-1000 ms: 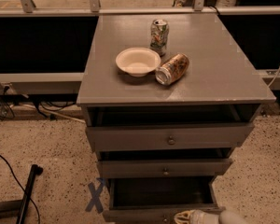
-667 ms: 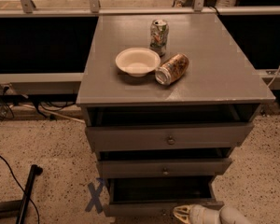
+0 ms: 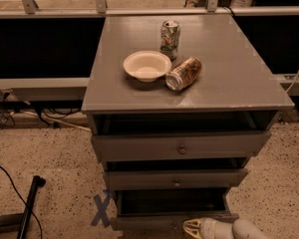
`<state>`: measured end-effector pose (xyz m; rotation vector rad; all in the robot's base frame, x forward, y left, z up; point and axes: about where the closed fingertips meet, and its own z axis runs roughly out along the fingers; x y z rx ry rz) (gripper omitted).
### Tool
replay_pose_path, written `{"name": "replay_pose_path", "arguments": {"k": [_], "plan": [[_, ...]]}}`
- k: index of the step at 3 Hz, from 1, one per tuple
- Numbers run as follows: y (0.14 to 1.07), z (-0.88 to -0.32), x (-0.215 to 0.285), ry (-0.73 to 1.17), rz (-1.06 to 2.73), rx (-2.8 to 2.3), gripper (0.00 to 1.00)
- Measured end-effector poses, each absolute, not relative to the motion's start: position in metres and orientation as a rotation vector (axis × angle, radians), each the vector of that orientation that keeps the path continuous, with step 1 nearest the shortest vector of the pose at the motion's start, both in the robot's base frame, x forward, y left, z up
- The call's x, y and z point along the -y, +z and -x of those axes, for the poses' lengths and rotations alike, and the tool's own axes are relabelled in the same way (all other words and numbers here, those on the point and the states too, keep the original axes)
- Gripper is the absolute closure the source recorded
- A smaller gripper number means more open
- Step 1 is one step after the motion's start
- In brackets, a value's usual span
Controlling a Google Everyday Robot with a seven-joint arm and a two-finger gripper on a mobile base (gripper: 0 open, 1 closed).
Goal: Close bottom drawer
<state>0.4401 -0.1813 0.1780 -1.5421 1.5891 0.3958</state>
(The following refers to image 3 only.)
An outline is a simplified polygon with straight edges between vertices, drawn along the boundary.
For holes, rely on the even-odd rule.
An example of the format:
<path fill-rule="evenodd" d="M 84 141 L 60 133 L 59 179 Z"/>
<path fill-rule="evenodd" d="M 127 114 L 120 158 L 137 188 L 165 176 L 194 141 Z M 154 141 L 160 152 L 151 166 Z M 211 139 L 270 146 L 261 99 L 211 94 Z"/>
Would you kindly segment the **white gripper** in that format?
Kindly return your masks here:
<path fill-rule="evenodd" d="M 195 218 L 184 221 L 182 228 L 194 239 L 217 239 L 216 224 L 217 221 L 212 218 Z"/>

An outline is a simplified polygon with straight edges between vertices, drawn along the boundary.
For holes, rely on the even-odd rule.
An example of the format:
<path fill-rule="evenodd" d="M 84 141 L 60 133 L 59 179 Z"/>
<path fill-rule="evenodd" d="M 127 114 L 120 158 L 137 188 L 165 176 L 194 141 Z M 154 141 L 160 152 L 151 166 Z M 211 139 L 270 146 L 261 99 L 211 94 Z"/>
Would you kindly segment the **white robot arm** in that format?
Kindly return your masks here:
<path fill-rule="evenodd" d="M 194 239 L 269 239 L 252 222 L 241 218 L 233 223 L 209 217 L 195 218 L 184 221 L 182 228 Z"/>

